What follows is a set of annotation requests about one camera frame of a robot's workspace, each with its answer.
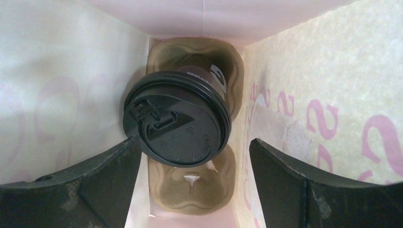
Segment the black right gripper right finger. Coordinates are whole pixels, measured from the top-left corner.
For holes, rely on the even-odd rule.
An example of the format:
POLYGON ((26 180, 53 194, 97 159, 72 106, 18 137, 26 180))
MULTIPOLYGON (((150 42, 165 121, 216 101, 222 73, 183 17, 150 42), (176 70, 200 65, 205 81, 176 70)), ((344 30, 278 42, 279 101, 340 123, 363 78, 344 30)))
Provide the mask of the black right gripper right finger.
POLYGON ((400 228, 403 185, 341 177, 291 157, 261 139, 249 155, 268 228, 400 228))

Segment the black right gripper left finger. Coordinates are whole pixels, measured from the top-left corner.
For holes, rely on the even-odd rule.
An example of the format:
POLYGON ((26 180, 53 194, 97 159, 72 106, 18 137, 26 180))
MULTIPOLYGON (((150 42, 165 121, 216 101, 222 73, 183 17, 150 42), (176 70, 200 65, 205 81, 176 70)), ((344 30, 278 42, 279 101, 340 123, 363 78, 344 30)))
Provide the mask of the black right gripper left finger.
POLYGON ((3 228, 123 228, 141 161, 130 137, 107 151, 32 182, 2 184, 3 228))

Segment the single brown cup carrier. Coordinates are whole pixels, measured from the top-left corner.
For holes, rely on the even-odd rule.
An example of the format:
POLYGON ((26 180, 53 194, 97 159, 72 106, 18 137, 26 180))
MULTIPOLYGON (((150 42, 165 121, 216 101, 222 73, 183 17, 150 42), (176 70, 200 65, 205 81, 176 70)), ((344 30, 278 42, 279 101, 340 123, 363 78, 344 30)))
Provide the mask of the single brown cup carrier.
MULTIPOLYGON (((176 70, 186 60, 200 63, 202 57, 222 71, 227 85, 224 101, 235 119, 243 97, 244 64, 231 44, 213 38, 156 40, 149 51, 146 71, 176 70)), ((235 179, 235 154, 230 146, 206 164, 191 168, 175 168, 148 159, 151 200, 169 212, 186 215, 215 212, 230 202, 235 179)))

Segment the paper bag with pink handles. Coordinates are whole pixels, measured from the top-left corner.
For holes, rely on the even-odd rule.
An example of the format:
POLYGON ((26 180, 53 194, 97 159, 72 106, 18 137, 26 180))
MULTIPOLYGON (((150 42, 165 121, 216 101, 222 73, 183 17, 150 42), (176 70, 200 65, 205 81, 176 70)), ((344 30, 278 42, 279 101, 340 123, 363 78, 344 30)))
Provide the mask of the paper bag with pink handles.
POLYGON ((0 181, 33 181, 125 138, 121 106, 151 47, 227 41, 245 66, 231 202, 187 216, 149 200, 141 159, 128 228, 265 227, 249 159, 261 138, 336 175, 403 180, 400 0, 3 0, 0 181))

